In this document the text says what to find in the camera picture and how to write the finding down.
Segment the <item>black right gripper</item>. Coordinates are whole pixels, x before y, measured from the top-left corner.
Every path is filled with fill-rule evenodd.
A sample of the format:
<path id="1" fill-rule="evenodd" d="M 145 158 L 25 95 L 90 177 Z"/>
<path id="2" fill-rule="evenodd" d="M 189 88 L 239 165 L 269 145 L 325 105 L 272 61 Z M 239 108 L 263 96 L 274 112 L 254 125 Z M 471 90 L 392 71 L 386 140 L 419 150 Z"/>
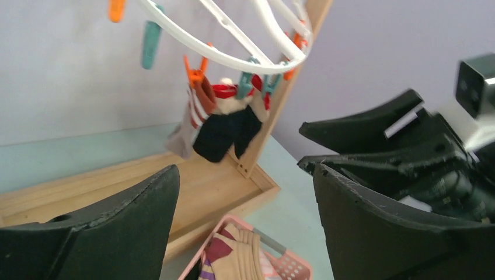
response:
<path id="1" fill-rule="evenodd" d="M 494 222 L 494 152 L 468 152 L 440 114 L 425 109 L 385 131 L 423 99 L 408 89 L 378 107 L 331 120 L 304 122 L 299 133 L 340 153 L 304 156 L 298 167 L 313 175 L 325 165 L 396 200 L 414 198 L 440 215 Z"/>

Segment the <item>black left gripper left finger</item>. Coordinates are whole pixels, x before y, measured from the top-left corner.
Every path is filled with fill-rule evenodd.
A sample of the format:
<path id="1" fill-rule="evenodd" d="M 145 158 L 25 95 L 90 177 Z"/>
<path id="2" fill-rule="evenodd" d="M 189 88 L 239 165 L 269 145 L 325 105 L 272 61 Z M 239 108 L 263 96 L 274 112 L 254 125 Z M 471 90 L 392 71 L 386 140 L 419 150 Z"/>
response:
<path id="1" fill-rule="evenodd" d="M 180 190 L 170 165 L 45 223 L 1 229 L 2 279 L 159 279 Z"/>

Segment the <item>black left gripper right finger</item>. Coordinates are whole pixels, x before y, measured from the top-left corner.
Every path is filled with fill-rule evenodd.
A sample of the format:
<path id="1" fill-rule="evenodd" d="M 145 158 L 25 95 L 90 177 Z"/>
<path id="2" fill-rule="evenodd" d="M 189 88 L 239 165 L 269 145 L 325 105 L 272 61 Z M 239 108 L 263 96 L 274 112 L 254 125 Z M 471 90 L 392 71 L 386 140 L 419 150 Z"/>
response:
<path id="1" fill-rule="evenodd" d="M 494 225 L 425 212 L 317 164 L 335 279 L 493 279 Z"/>

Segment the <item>navy santa sock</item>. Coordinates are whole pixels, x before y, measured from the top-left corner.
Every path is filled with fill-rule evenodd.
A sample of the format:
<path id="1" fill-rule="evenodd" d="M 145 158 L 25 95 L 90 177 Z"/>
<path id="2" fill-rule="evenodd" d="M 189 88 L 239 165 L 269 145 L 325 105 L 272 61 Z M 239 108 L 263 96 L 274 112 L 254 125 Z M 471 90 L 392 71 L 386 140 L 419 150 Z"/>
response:
<path id="1" fill-rule="evenodd" d="M 233 143 L 235 155 L 238 159 L 246 152 L 270 115 L 271 96 L 269 93 L 262 92 L 263 81 L 259 75 L 253 76 L 252 85 L 253 89 L 242 100 L 246 106 L 242 110 L 243 120 L 240 125 L 240 133 Z"/>
<path id="2" fill-rule="evenodd" d="M 219 163 L 239 135 L 245 109 L 252 96 L 237 99 L 238 86 L 222 78 L 212 86 L 217 108 L 200 128 L 193 144 L 194 151 L 211 163 Z"/>

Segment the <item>orange cuffed grey sock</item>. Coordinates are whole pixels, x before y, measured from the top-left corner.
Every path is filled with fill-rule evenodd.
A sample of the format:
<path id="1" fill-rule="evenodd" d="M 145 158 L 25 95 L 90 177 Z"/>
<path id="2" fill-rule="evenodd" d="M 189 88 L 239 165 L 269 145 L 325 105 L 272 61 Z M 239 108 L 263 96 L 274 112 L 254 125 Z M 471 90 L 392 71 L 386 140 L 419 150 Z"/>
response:
<path id="1" fill-rule="evenodd" d="M 165 143 L 168 151 L 183 159 L 190 157 L 198 129 L 217 108 L 215 93 L 207 78 L 202 82 L 194 82 L 187 94 L 183 119 L 169 134 Z"/>

